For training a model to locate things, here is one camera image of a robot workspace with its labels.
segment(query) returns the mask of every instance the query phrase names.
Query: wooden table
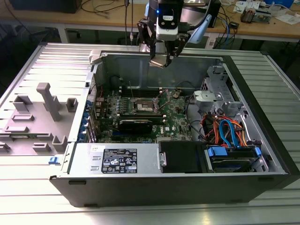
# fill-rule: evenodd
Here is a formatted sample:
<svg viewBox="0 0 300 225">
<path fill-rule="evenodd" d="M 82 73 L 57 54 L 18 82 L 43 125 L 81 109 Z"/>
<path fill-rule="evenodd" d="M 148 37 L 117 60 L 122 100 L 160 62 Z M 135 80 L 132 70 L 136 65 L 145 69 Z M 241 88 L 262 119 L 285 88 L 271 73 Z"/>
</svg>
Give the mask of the wooden table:
<svg viewBox="0 0 300 225">
<path fill-rule="evenodd" d="M 241 13 L 233 12 L 234 5 L 224 7 L 226 15 L 230 18 L 231 22 L 239 23 L 238 32 L 236 38 L 240 39 L 254 39 L 254 40 L 268 40 L 268 41 L 286 41 L 286 42 L 298 42 L 300 39 L 300 23 L 295 25 L 289 25 L 282 22 L 275 17 L 271 18 L 270 23 L 244 23 L 240 21 Z M 299 11 L 300 6 L 292 5 L 291 10 Z M 225 32 L 221 20 L 217 20 L 214 28 L 208 28 L 206 30 L 210 33 L 210 43 L 214 45 L 214 40 Z"/>
<path fill-rule="evenodd" d="M 104 18 L 95 13 L 88 13 L 81 9 L 75 14 L 38 12 L 38 11 L 19 11 L 13 10 L 9 1 L 8 6 L 14 15 L 26 26 L 54 27 L 60 33 L 63 43 L 68 43 L 68 34 L 66 29 L 88 29 L 88 30 L 116 30 L 124 31 L 125 8 L 120 7 L 109 12 L 109 18 Z M 95 5 L 105 4 L 105 0 L 95 0 Z M 110 9 L 122 5 L 123 1 L 117 1 L 109 6 L 102 6 L 101 10 Z M 92 10 L 91 2 L 84 5 L 86 10 Z M 240 13 L 233 13 L 234 6 L 224 7 L 226 14 L 231 21 L 240 24 L 236 38 L 287 41 L 297 42 L 300 39 L 300 23 L 289 25 L 275 18 L 271 19 L 270 24 L 264 23 L 242 23 L 240 22 Z M 299 6 L 293 5 L 292 10 L 300 10 Z M 134 32 L 137 32 L 136 23 L 144 18 L 145 5 L 134 4 Z M 19 22 L 9 13 L 4 0 L 0 0 L 0 23 L 20 25 Z M 131 7 L 128 7 L 127 27 L 131 27 Z M 206 47 L 212 48 L 217 37 L 224 33 L 225 29 L 220 20 L 217 20 L 214 28 L 208 28 L 205 36 L 208 36 Z"/>
</svg>

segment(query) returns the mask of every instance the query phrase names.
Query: circuit board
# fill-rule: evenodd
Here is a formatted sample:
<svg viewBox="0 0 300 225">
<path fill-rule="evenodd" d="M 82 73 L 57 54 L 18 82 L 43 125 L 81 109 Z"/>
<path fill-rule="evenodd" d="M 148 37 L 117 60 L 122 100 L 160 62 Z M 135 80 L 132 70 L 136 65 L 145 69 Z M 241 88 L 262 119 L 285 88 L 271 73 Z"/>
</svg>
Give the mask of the circuit board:
<svg viewBox="0 0 300 225">
<path fill-rule="evenodd" d="M 111 92 L 102 98 L 98 109 L 99 143 L 158 143 L 164 140 L 191 140 L 192 134 L 185 117 L 185 99 L 166 91 L 159 98 L 123 97 Z M 147 134 L 121 134 L 122 120 L 151 121 Z"/>
</svg>

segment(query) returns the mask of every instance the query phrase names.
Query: metal slotted table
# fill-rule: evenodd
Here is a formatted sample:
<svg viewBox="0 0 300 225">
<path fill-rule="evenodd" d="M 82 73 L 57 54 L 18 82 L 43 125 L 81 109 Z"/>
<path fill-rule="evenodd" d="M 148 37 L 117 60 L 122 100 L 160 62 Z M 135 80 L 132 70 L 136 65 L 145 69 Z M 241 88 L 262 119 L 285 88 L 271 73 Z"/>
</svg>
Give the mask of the metal slotted table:
<svg viewBox="0 0 300 225">
<path fill-rule="evenodd" d="M 137 52 L 117 45 L 39 46 L 0 99 L 0 129 L 13 113 L 17 94 L 34 101 L 39 82 L 49 82 L 59 101 L 79 98 L 90 71 L 89 54 L 99 49 Z M 260 52 L 186 49 L 183 53 L 231 56 L 278 136 L 300 168 L 300 92 L 275 62 Z M 298 224 L 300 181 L 265 192 L 249 203 L 114 208 L 75 208 L 49 182 L 57 166 L 49 156 L 0 157 L 0 221 L 17 224 Z"/>
</svg>

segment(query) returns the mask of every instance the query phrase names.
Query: power supply label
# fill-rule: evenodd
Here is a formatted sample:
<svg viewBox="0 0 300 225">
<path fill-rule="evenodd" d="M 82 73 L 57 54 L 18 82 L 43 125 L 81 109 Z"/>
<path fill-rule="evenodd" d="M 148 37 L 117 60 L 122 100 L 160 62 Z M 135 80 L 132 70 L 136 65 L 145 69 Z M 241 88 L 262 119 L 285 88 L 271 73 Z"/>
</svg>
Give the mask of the power supply label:
<svg viewBox="0 0 300 225">
<path fill-rule="evenodd" d="M 102 173 L 137 173 L 137 149 L 104 149 Z"/>
</svg>

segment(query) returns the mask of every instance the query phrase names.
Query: blue cable on table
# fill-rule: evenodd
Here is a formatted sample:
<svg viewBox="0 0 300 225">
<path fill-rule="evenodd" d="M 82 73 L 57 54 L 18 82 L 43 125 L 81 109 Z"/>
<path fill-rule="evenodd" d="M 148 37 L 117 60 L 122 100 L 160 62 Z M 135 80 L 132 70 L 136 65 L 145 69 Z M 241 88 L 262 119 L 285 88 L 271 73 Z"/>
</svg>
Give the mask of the blue cable on table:
<svg viewBox="0 0 300 225">
<path fill-rule="evenodd" d="M 226 24 L 226 27 L 227 27 L 227 37 L 226 37 L 225 45 L 221 48 L 221 49 L 224 49 L 225 46 L 227 45 L 227 42 L 228 42 L 228 39 L 229 39 L 229 26 L 228 26 L 227 21 L 224 20 L 223 18 L 218 17 L 218 19 L 222 20 Z"/>
</svg>

